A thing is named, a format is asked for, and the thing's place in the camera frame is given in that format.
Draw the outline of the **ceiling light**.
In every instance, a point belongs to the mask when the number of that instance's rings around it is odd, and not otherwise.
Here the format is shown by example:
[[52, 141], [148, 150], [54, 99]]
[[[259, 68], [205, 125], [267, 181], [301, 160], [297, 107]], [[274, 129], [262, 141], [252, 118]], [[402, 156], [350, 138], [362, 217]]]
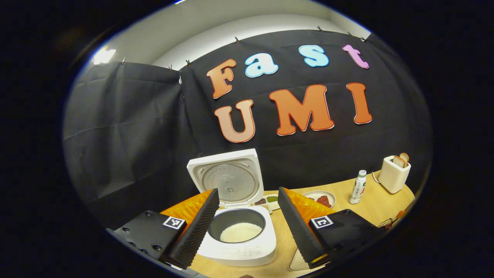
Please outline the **ceiling light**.
[[105, 64], [109, 63], [113, 55], [117, 52], [116, 49], [102, 48], [99, 49], [92, 57], [92, 64]]

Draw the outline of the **white bottle green cap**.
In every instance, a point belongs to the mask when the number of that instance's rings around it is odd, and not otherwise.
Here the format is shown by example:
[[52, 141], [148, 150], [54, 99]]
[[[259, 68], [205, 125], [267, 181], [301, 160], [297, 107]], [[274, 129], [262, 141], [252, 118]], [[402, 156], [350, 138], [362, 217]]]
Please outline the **white bottle green cap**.
[[349, 203], [350, 204], [357, 204], [360, 202], [363, 192], [366, 187], [366, 182], [367, 182], [367, 171], [366, 170], [360, 170], [358, 173], [358, 176], [355, 180], [354, 187], [352, 190], [352, 193], [349, 198]]

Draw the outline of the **clear plastic box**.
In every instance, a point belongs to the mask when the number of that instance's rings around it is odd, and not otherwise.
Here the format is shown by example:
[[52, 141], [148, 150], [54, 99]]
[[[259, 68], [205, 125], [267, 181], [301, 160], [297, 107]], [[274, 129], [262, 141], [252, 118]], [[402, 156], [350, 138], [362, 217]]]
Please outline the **clear plastic box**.
[[310, 273], [310, 272], [316, 271], [316, 270], [324, 268], [324, 267], [325, 267], [325, 265], [323, 264], [319, 267], [310, 269], [309, 264], [307, 264], [303, 260], [303, 257], [301, 255], [299, 249], [297, 248], [295, 250], [293, 259], [289, 264], [289, 271], [295, 272], [295, 273]]

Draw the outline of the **white rice cooker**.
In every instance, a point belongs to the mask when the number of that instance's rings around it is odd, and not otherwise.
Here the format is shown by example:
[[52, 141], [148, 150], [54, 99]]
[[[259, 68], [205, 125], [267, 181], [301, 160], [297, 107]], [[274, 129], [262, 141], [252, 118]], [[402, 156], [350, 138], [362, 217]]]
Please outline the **white rice cooker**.
[[[264, 196], [261, 166], [255, 149], [191, 159], [189, 174], [200, 192], [217, 188], [219, 206], [197, 252], [219, 264], [257, 267], [275, 260], [277, 239], [271, 214], [251, 206]], [[262, 228], [250, 241], [226, 243], [220, 234], [230, 225], [252, 223]]]

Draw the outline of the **black backdrop cloth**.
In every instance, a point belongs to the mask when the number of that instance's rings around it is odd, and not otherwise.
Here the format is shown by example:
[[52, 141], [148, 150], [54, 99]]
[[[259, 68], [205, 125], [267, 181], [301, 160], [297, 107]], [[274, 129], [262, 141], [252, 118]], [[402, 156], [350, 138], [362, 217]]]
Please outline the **black backdrop cloth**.
[[425, 98], [378, 36], [292, 30], [233, 42], [181, 70], [93, 66], [63, 124], [73, 186], [105, 228], [197, 194], [189, 160], [254, 148], [266, 190], [307, 188], [381, 169], [407, 153], [406, 185], [430, 169]]

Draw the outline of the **white toaster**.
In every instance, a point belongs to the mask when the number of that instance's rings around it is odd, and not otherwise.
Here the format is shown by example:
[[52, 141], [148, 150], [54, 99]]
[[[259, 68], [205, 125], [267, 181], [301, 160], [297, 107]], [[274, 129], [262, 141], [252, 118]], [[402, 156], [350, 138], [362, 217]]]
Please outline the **white toaster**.
[[390, 193], [395, 194], [402, 190], [406, 179], [409, 176], [411, 164], [405, 168], [400, 168], [392, 162], [394, 156], [388, 156], [383, 159], [381, 172], [378, 176], [378, 181]]

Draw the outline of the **white rice heap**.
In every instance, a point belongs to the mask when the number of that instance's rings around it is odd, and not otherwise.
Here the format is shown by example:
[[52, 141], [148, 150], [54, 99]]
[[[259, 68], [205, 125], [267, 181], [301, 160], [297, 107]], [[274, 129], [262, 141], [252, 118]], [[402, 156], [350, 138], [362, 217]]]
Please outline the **white rice heap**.
[[252, 223], [237, 223], [230, 225], [220, 234], [220, 241], [226, 243], [240, 243], [250, 241], [260, 234], [262, 228]]

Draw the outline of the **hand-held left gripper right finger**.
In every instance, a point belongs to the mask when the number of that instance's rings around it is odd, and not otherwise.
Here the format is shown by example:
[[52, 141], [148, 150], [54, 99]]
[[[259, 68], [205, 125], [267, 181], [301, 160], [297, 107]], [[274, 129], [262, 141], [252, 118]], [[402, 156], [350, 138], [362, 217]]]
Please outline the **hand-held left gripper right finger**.
[[278, 204], [296, 246], [310, 269], [337, 266], [384, 236], [384, 229], [356, 212], [339, 212], [280, 187]]

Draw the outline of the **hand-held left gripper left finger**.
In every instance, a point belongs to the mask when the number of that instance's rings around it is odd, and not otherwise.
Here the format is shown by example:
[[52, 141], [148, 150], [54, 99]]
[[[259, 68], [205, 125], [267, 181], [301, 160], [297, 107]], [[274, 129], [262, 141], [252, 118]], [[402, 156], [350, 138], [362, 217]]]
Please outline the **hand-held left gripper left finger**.
[[160, 213], [143, 211], [107, 232], [134, 251], [185, 269], [191, 266], [218, 208], [219, 194], [214, 188]]

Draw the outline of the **white round plate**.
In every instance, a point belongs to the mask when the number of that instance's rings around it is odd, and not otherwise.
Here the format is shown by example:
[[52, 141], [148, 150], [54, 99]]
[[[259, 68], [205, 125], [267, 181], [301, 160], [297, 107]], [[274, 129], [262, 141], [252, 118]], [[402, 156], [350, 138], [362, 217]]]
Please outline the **white round plate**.
[[321, 197], [322, 195], [326, 195], [326, 196], [328, 196], [328, 199], [330, 200], [330, 204], [332, 204], [332, 208], [334, 207], [334, 205], [336, 203], [335, 196], [332, 193], [324, 191], [324, 190], [315, 190], [315, 191], [311, 191], [311, 192], [306, 192], [302, 195], [304, 197], [312, 197], [314, 199], [317, 199], [317, 198]]

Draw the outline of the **white divided condiment dish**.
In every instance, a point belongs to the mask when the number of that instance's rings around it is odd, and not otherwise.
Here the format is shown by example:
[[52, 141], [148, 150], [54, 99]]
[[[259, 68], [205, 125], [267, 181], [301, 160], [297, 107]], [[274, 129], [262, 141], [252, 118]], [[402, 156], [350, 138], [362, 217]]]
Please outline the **white divided condiment dish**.
[[260, 200], [251, 204], [251, 206], [261, 206], [268, 210], [271, 214], [273, 210], [279, 209], [278, 195], [277, 194], [267, 194], [261, 197]]

